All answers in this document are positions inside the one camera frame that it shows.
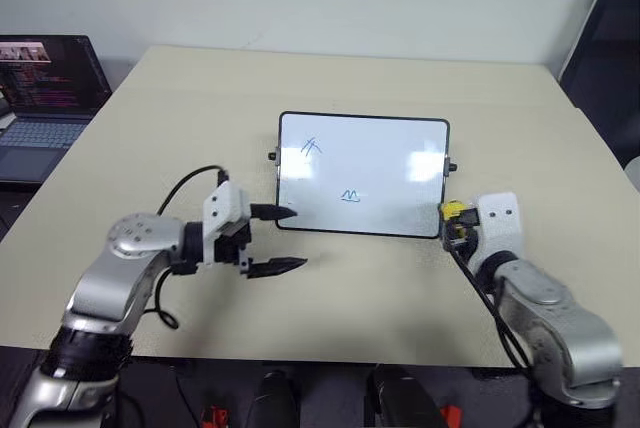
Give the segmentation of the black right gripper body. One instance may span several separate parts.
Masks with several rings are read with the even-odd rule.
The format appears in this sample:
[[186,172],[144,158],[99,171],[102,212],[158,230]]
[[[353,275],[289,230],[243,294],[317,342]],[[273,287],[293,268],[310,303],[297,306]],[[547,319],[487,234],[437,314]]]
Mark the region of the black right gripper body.
[[478,250],[480,228],[479,224],[465,227],[465,244],[462,248],[462,259],[465,262],[468,262]]

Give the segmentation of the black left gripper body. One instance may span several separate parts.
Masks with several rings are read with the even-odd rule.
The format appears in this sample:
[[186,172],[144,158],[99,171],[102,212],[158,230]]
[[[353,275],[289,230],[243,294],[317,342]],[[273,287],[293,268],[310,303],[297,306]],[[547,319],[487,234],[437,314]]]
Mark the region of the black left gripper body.
[[247,247],[251,241],[249,223],[244,224],[233,235],[220,235],[214,242],[214,261],[236,266],[242,275],[249,277],[252,261]]

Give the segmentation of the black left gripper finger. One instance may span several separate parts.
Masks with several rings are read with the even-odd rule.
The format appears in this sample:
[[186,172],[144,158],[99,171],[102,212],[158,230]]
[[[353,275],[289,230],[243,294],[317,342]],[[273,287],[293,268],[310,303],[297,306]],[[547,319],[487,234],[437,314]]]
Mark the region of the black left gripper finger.
[[250,213],[253,219],[261,221],[279,221],[295,217],[297,212],[283,206],[273,204],[250,204]]
[[271,258],[266,262],[260,263],[255,263],[253,259],[250,258],[248,268],[246,269],[246,278],[256,279],[279,276],[297,269],[306,263],[306,258],[298,257]]

